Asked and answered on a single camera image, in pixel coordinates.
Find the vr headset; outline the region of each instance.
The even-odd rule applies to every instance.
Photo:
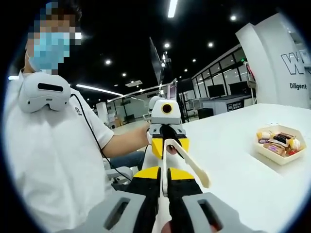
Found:
[[[70,94],[69,83],[64,78],[36,72],[24,78],[18,103],[25,113],[36,112],[45,105],[62,111],[69,104]]]

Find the black ceiling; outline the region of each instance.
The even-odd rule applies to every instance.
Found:
[[[167,18],[169,0],[80,2],[82,45],[74,46],[70,58],[60,66],[60,75],[72,87],[80,83],[121,94],[157,85],[149,37],[160,54],[163,44],[170,42],[173,76],[189,78],[237,45],[235,32],[246,23],[257,23],[276,13],[268,1],[179,0],[174,18]],[[231,22],[231,14],[238,20]],[[213,48],[207,47],[209,41],[214,43]],[[105,59],[111,59],[112,64],[106,66]],[[136,80],[143,82],[139,88],[125,86]],[[77,90],[85,99],[90,98],[92,105],[98,99],[116,97]]]

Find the white table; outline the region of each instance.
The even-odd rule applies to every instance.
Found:
[[[202,191],[215,194],[236,209],[246,226],[277,233],[290,224],[310,188],[311,155],[307,147],[304,157],[279,166],[257,154],[253,149],[257,129],[271,124],[299,130],[311,146],[311,110],[290,106],[256,104],[183,127],[190,139],[190,155],[211,180],[211,187],[201,186]],[[194,174],[178,155],[168,159],[170,165]],[[149,148],[143,168],[158,164]],[[160,198],[154,232],[160,232],[171,219],[167,203]]]

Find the blue face mask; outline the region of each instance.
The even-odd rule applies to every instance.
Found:
[[[69,57],[69,33],[40,33],[34,40],[34,56],[29,57],[29,64],[35,71],[57,70],[58,64]]]

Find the man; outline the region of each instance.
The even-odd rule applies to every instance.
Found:
[[[58,63],[69,56],[67,33],[75,32],[80,16],[79,8],[70,1],[46,5],[34,33],[29,34],[25,67],[19,79],[9,83],[5,101],[5,145],[12,179],[30,214],[50,232],[77,227],[94,206],[114,192],[98,145],[79,114],[79,101],[103,153],[116,166],[127,164],[132,157],[125,155],[148,145],[148,125],[114,135],[74,89],[71,93],[79,101],[70,98],[62,111],[48,106],[33,113],[21,110],[18,97],[23,83],[41,70],[45,73],[40,74],[56,77]]]

